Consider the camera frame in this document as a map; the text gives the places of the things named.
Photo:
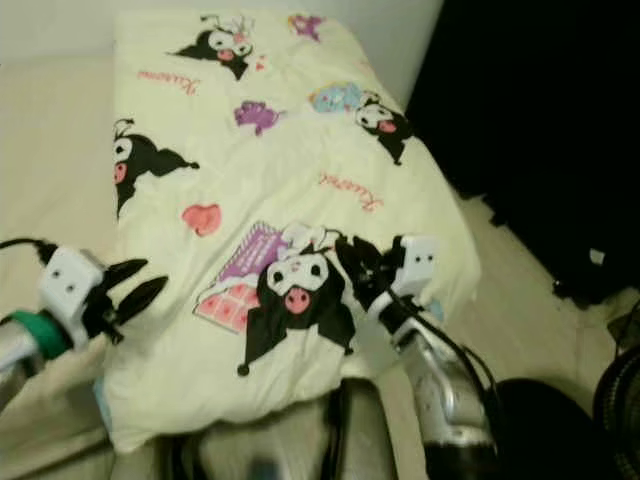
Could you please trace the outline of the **bed mattress with cream sheet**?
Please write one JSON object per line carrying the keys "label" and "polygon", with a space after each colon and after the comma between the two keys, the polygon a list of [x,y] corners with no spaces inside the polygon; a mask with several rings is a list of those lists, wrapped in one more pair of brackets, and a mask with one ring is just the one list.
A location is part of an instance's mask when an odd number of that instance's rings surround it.
{"label": "bed mattress with cream sheet", "polygon": [[[114,65],[109,55],[0,68],[0,237],[46,239],[116,260]],[[92,393],[104,342],[52,361],[3,413],[6,440],[104,442]]]}

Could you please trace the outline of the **grey robot right leg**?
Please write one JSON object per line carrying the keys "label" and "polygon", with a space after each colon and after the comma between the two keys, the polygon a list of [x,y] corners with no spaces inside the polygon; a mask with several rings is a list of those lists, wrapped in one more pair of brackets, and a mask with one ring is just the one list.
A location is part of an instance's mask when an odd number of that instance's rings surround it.
{"label": "grey robot right leg", "polygon": [[329,440],[321,480],[399,480],[396,449],[378,387],[360,378],[342,380],[325,408]]}

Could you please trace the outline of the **dark wardrobe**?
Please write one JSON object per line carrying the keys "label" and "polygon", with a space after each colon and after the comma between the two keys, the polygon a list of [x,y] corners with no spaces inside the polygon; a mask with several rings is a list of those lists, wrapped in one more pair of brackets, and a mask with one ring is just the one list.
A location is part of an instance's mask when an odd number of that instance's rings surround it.
{"label": "dark wardrobe", "polygon": [[443,0],[408,116],[557,296],[640,291],[640,0]]}

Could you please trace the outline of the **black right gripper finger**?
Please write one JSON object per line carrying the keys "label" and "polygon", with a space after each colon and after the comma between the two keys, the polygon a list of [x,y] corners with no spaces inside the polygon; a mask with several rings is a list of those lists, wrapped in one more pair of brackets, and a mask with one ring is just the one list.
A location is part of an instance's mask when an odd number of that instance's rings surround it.
{"label": "black right gripper finger", "polygon": [[349,250],[338,250],[337,257],[352,285],[353,297],[356,300],[372,300],[376,294],[374,271],[372,273],[355,273],[355,271],[349,270]]}
{"label": "black right gripper finger", "polygon": [[385,273],[393,269],[387,256],[374,243],[361,237],[349,238],[349,270],[352,273]]}

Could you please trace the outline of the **black rounded object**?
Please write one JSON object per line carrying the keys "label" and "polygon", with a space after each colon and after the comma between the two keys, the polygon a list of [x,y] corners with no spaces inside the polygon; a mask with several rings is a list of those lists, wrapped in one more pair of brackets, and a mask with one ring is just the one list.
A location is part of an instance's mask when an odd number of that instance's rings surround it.
{"label": "black rounded object", "polygon": [[553,385],[512,378],[495,385],[504,480],[616,480],[607,444],[588,413]]}

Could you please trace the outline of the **cream cartoon print quilt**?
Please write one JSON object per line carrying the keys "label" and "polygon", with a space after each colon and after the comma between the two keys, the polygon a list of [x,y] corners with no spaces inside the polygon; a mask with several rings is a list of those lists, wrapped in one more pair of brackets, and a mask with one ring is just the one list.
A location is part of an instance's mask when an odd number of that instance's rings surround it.
{"label": "cream cartoon print quilt", "polygon": [[301,12],[133,12],[115,46],[116,248],[166,285],[97,383],[116,452],[387,369],[334,244],[438,243],[422,302],[481,264],[456,196],[353,33]]}

